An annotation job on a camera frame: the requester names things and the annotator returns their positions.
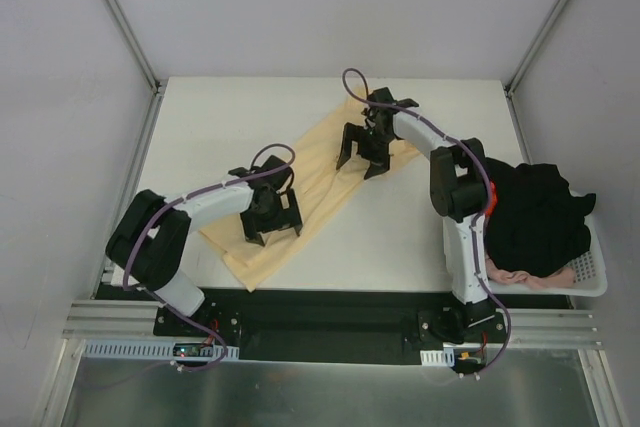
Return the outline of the cream yellow t shirt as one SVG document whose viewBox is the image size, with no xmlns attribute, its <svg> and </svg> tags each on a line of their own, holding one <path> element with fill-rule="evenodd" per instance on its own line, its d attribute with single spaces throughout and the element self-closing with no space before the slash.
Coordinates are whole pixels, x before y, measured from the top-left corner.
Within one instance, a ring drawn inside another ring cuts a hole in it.
<svg viewBox="0 0 640 427">
<path fill-rule="evenodd" d="M 352 158 L 336 166 L 343 126 L 361 120 L 362 106 L 346 100 L 294 145 L 293 187 L 301 210 L 301 233 L 278 232 L 263 247 L 242 237 L 241 223 L 226 217 L 203 228 L 205 244 L 194 269 L 203 287 L 348 289 L 365 284 L 357 268 L 373 264 L 356 245 L 365 222 L 349 221 L 341 209 L 364 184 L 366 164 Z"/>
</svg>

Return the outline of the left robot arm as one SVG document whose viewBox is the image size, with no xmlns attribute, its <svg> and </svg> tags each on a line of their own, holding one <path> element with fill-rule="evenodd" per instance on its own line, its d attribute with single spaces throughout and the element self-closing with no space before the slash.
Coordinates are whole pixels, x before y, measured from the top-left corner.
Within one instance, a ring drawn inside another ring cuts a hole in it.
<svg viewBox="0 0 640 427">
<path fill-rule="evenodd" d="M 204 292 L 180 269 L 188 237 L 227 216 L 241 222 L 240 239 L 265 246 L 265 235 L 300 234 L 303 221 L 289 162 L 272 155 L 260 166 L 238 167 L 221 182 L 174 199 L 150 189 L 136 194 L 105 247 L 106 257 L 124 270 L 123 284 L 145 289 L 178 311 L 188 335 L 204 334 L 211 312 Z"/>
</svg>

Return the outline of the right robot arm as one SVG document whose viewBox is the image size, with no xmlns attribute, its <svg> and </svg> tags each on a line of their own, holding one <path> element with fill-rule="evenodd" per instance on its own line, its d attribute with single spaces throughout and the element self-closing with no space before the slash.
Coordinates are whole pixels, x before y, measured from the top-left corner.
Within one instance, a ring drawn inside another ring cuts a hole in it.
<svg viewBox="0 0 640 427">
<path fill-rule="evenodd" d="M 368 93 L 364 104 L 363 123 L 344 125 L 336 168 L 357 155 L 369 163 L 366 180 L 385 174 L 391 168 L 391 143 L 400 140 L 428 159 L 430 200 L 443 219 L 446 267 L 458 302 L 450 329 L 457 339 L 473 341 L 495 315 L 482 244 L 492 201 L 484 147 L 476 138 L 449 136 L 418 113 L 417 102 L 396 100 L 386 87 Z"/>
</svg>

